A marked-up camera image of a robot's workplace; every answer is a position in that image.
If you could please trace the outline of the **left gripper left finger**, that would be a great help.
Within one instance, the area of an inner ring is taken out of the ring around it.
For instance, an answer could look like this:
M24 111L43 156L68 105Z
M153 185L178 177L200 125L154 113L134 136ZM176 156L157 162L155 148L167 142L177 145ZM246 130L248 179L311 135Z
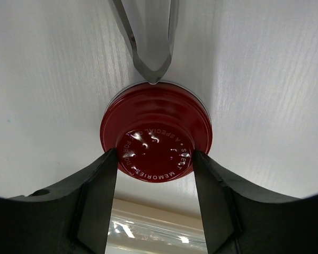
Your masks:
M117 170L113 148L28 196L0 197L0 253L105 253Z

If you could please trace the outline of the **metal serving tongs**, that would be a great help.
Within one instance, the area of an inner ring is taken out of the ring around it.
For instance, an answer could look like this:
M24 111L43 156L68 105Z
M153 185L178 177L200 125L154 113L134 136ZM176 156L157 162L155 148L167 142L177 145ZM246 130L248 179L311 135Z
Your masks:
M173 55L179 1L109 1L139 74L157 84Z

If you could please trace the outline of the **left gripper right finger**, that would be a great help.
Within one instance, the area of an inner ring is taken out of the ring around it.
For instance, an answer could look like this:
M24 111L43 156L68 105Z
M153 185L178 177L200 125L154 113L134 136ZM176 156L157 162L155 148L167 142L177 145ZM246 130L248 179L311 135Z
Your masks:
M193 171L208 253L318 253L318 194L276 193L202 151Z

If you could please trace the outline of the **silver tin lid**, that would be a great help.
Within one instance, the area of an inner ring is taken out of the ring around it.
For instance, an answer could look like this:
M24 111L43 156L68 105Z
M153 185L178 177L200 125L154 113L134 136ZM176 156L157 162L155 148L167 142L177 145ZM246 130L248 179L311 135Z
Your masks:
M115 148L118 168L148 183L166 183L193 170L196 150L213 141L209 113L188 89L168 82L132 85L109 103L100 125L104 150Z

